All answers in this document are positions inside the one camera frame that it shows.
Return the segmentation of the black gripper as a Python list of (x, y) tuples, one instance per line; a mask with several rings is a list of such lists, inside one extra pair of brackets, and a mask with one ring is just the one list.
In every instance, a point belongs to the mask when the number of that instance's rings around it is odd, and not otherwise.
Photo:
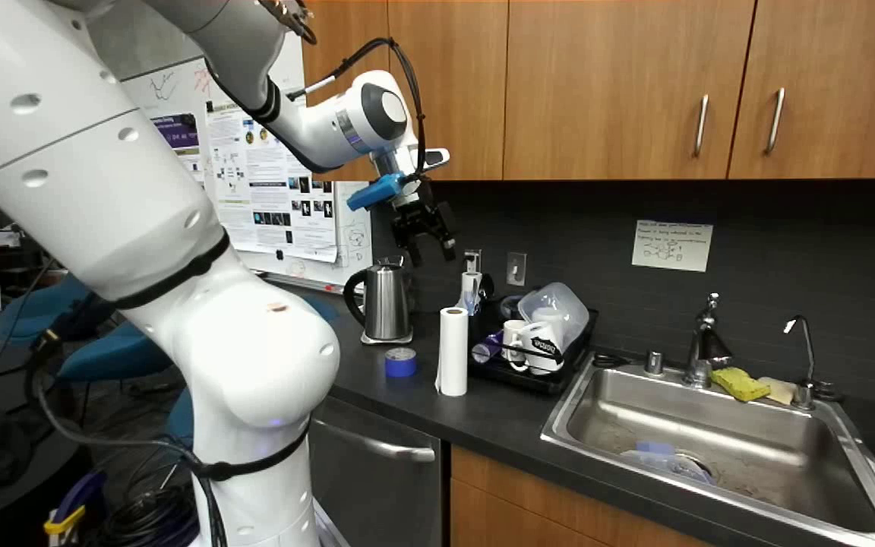
[(418, 201), (400, 203), (391, 213), (395, 259), (400, 268), (415, 268), (421, 236), (431, 236), (443, 259), (457, 259), (457, 220), (448, 201), (422, 191)]

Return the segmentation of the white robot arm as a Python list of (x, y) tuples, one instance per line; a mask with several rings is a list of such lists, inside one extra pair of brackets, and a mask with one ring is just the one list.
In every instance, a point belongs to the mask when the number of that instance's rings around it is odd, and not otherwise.
[[(235, 255), (208, 191), (92, 49), (79, 11), (97, 3), (0, 0), (0, 210), (182, 370), (197, 547), (318, 547), (311, 413), (337, 376), (337, 333)], [(425, 195), (449, 155), (425, 144), (415, 76), (367, 70), (311, 102), (270, 78), (283, 41), (311, 34), (305, 0), (147, 3), (305, 168), (374, 162), (352, 203), (391, 203), (405, 245), (457, 244)]]

